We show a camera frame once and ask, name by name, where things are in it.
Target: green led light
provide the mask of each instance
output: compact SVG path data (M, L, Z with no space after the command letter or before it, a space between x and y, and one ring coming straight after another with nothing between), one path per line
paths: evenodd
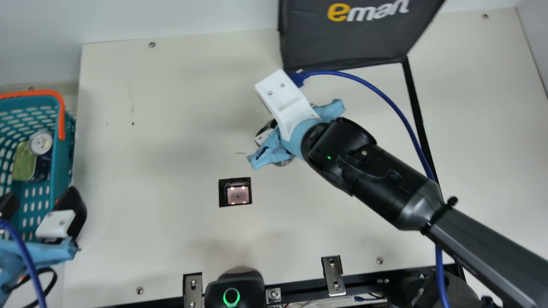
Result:
M234 303L229 303L229 301L226 300L226 293L228 291L236 291L236 294L238 294L238 296L236 297L236 301ZM239 291L238 289L236 288L228 288L226 291L225 291L225 294L222 295L222 301L225 302L225 305L228 307L228 308L234 308L236 307L236 305L238 305L238 302L239 302Z

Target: square button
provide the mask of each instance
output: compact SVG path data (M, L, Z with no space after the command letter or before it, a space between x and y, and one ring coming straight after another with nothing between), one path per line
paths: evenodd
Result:
M247 186L230 186L226 188L226 198L228 204L234 206L237 204L249 203L249 189Z
M219 207L251 204L251 178L219 180Z

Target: illuminated button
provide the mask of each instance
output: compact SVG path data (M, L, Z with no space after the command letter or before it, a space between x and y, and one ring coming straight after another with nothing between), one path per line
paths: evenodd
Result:
M228 308L234 308L239 302L239 291L236 288L229 288L222 295L222 300Z

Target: white wall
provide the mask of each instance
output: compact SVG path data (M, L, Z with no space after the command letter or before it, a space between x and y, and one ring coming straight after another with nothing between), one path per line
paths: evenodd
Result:
M0 85L77 80L83 43L275 28L277 2L3 1L0 4ZM447 0L443 10L512 8L519 2Z
M548 90L548 1L523 1L518 12L544 88Z

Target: small black clip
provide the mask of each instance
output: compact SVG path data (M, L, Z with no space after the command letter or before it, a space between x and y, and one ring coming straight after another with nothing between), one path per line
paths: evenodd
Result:
M449 199L447 200L447 205L450 206L450 207L454 207L456 205L456 203L459 202L459 199L455 196L451 196L449 197Z

